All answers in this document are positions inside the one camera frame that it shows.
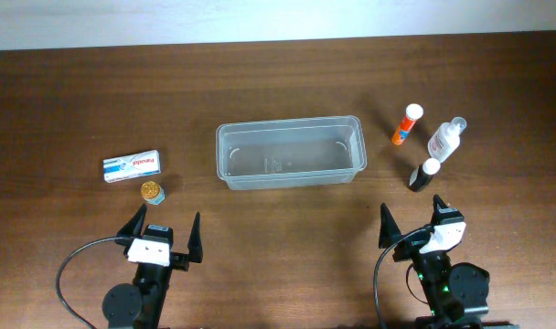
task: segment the black bottle with white cap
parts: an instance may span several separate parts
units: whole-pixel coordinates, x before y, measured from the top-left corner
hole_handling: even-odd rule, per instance
[[[434,174],[439,172],[439,169],[441,169],[441,163],[435,158],[424,161],[423,164],[419,165],[418,168],[412,172],[408,188],[410,188],[412,192],[424,190],[433,180]]]

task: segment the wood grain surface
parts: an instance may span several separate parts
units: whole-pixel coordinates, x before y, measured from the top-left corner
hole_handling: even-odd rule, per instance
[[[392,146],[411,102],[424,116]],[[350,184],[231,191],[216,175],[223,123],[348,114],[368,151]],[[426,142],[454,116],[467,119],[462,145],[410,192]],[[162,174],[103,182],[102,159],[150,149]],[[82,328],[56,271],[114,235],[148,179],[167,194],[147,222],[186,251],[200,211],[205,253],[173,274],[161,327],[376,326],[380,204],[409,230],[439,194],[468,224],[453,263],[491,273],[485,320],[556,328],[556,32],[0,52],[0,328]],[[381,268],[388,322],[429,313],[407,266]],[[121,247],[94,247],[63,291],[104,327],[104,294],[134,272]]]

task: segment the gold lid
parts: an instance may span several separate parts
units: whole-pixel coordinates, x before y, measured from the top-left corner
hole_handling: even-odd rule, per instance
[[[153,199],[160,193],[160,185],[153,181],[145,182],[140,188],[140,193],[144,199]]]

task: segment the white bottle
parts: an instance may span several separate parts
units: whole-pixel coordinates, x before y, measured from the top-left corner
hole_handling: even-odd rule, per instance
[[[451,123],[445,122],[441,124],[431,140],[428,141],[428,153],[431,157],[439,162],[446,160],[459,147],[461,143],[459,135],[466,126],[467,122],[460,117],[454,118]]]

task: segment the bottle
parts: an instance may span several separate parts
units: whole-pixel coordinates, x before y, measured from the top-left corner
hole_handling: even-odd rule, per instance
[[[143,183],[140,193],[144,200],[151,205],[158,205],[165,199],[165,190],[153,181]]]
[[[406,137],[408,137],[408,133],[410,133],[410,130],[412,129],[416,121],[422,118],[423,114],[424,109],[422,108],[422,106],[418,104],[408,105],[408,107],[406,107],[406,114],[404,115],[404,118],[402,118],[402,121],[396,129],[396,132],[391,137],[391,142],[396,145],[401,145],[402,143],[404,143],[404,140],[406,139]]]
[[[467,122],[461,117],[454,118],[451,123],[445,122],[441,124],[431,140],[428,141],[428,153],[431,157],[441,163],[446,160],[459,147],[461,143],[459,135],[466,126]]]
[[[424,190],[433,180],[434,174],[439,172],[439,169],[441,169],[441,163],[435,158],[424,161],[423,164],[419,165],[418,168],[412,172],[408,188],[410,188],[412,192]]]

